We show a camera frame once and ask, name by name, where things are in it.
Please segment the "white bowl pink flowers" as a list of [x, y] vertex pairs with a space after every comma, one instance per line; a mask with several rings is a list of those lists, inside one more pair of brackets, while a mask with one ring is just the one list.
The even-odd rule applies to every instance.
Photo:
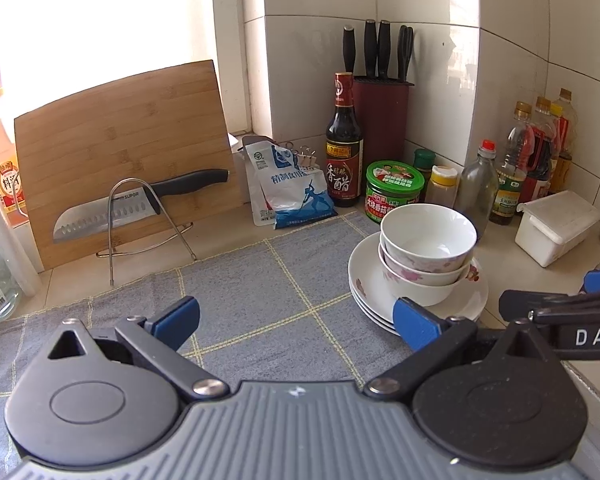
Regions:
[[381, 256], [381, 259], [384, 260], [384, 263], [388, 266], [388, 268], [395, 274], [398, 274], [400, 278], [404, 278], [404, 280], [412, 283], [427, 286], [443, 286], [453, 284], [459, 281], [461, 278], [464, 278], [468, 274], [471, 266], [471, 260], [469, 260], [468, 263], [465, 263], [461, 268], [450, 272], [436, 273], [411, 269], [408, 266], [401, 264], [395, 258], [391, 257], [382, 243], [379, 243], [379, 255]]

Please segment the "white plate with fruit print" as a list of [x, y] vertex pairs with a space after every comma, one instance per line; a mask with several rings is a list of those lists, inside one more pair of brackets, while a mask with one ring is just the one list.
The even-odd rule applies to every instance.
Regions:
[[401, 297], [411, 299], [439, 318], [464, 316], [476, 320], [486, 307], [489, 285], [480, 263], [472, 258], [468, 268], [452, 284], [419, 285], [400, 278], [386, 265], [380, 234], [365, 237], [353, 249], [348, 262], [352, 296], [376, 324], [391, 332], [393, 306]]

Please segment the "plain white bowl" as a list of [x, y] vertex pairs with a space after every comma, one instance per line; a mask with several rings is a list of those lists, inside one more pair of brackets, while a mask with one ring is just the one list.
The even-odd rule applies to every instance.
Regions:
[[464, 214], [436, 204], [394, 208], [382, 218], [380, 232], [394, 260], [430, 273], [464, 266], [477, 243], [477, 231]]

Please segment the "white bowl pink rim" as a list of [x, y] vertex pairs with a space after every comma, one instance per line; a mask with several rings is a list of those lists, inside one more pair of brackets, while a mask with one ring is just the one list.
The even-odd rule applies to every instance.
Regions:
[[454, 289], [464, 280], [464, 278], [461, 278], [453, 284], [443, 286], [427, 286], [404, 280], [404, 278], [400, 278], [398, 274], [388, 269], [382, 270], [382, 276], [389, 292], [393, 296], [396, 298], [405, 297], [411, 299], [421, 307], [431, 307], [435, 304], [440, 304], [440, 302], [451, 296]]

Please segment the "white plate right edge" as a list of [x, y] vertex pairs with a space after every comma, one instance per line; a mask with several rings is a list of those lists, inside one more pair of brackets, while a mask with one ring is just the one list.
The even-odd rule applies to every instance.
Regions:
[[396, 331], [396, 329], [391, 323], [385, 321], [383, 318], [372, 312], [368, 307], [366, 307], [365, 304], [362, 303], [362, 301], [358, 300], [358, 298], [354, 298], [354, 301], [358, 308], [366, 316], [366, 318], [371, 320], [373, 323], [375, 323], [377, 326], [379, 326], [386, 332], [393, 334], [394, 336], [400, 336], [400, 334]]

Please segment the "white plastic lidded box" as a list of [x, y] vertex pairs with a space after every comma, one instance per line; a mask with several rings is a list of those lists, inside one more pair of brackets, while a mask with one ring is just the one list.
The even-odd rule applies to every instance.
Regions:
[[582, 243], [600, 222], [600, 212], [572, 191], [519, 204], [522, 213], [515, 243], [547, 268]]

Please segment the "white plate far centre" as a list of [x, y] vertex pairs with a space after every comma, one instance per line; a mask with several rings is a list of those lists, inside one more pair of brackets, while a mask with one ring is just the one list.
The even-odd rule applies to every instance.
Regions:
[[[370, 292], [367, 299], [350, 284], [350, 291], [354, 298], [362, 301], [372, 312], [393, 325], [392, 311], [396, 300], [390, 292], [385, 289], [375, 289]], [[437, 315], [438, 318], [449, 318], [450, 316], [464, 316], [475, 321], [486, 307], [489, 298], [489, 286], [485, 281], [464, 281], [452, 295], [427, 310]]]

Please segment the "amber oil bottle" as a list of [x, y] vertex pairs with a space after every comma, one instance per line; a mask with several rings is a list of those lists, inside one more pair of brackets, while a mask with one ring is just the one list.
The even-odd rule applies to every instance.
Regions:
[[577, 139], [578, 115], [572, 105], [572, 92], [561, 88], [556, 101], [552, 103], [552, 111], [556, 116], [556, 131], [559, 142], [559, 153], [556, 168], [550, 179], [550, 192], [562, 192], [566, 188], [569, 170], [572, 165], [574, 144]]

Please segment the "clear bottle red cap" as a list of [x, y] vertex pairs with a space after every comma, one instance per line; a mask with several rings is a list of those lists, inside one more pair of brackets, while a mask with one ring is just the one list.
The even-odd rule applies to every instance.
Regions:
[[494, 167], [496, 145], [483, 140], [477, 159], [465, 167], [455, 197], [454, 209], [470, 220], [477, 231], [477, 240], [483, 237], [498, 192], [498, 173]]

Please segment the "yellow lidded spice jar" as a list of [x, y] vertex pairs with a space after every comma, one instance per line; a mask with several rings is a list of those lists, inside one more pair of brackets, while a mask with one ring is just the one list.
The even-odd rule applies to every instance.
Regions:
[[449, 166], [434, 165], [426, 189], [425, 202], [452, 208], [457, 192], [458, 172]]

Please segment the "white blue salt bag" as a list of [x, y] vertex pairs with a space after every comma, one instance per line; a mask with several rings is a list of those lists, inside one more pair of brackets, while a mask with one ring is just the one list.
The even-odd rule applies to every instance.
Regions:
[[252, 220], [276, 230], [336, 216], [323, 170], [313, 155], [301, 155], [267, 136], [242, 139]]

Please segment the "dark vinegar bottle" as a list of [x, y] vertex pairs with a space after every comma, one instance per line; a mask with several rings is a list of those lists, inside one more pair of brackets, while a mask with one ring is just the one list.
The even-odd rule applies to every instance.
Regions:
[[326, 130], [325, 177], [338, 207], [351, 207], [361, 195], [363, 135], [355, 116], [352, 73], [335, 74], [335, 113]]

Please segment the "dark red knife block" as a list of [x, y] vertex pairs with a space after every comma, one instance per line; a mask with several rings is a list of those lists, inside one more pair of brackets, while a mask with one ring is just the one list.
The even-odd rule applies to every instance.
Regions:
[[397, 160], [406, 133], [407, 81], [414, 48], [414, 30], [402, 25], [391, 39], [387, 21], [367, 20], [363, 34], [364, 73], [354, 77], [353, 101], [363, 133], [363, 166], [378, 160]]

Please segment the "orange cooking wine bottle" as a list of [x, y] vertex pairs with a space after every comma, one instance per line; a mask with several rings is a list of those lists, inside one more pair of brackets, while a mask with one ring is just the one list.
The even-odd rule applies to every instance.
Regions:
[[28, 221], [19, 171], [14, 118], [8, 112], [4, 90], [0, 88], [0, 206], [13, 228]]

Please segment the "black handled kitchen knife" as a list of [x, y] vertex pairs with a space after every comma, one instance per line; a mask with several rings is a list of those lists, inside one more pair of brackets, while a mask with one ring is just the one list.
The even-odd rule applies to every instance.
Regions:
[[56, 220], [53, 230], [55, 243], [105, 232], [111, 226], [118, 228], [161, 214], [158, 199], [193, 193], [212, 184], [225, 183], [230, 173], [226, 169], [204, 169], [171, 179], [131, 188], [116, 193], [110, 200], [79, 204], [65, 210]]

